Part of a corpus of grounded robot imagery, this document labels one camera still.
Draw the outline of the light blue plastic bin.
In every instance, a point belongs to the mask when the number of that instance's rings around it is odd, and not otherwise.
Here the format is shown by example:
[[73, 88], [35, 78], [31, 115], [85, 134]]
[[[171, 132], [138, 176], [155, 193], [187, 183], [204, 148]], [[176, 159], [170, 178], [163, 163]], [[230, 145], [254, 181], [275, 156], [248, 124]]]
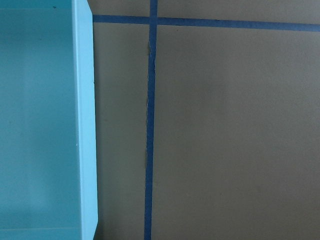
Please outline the light blue plastic bin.
[[0, 3], [0, 237], [91, 240], [98, 224], [93, 15]]

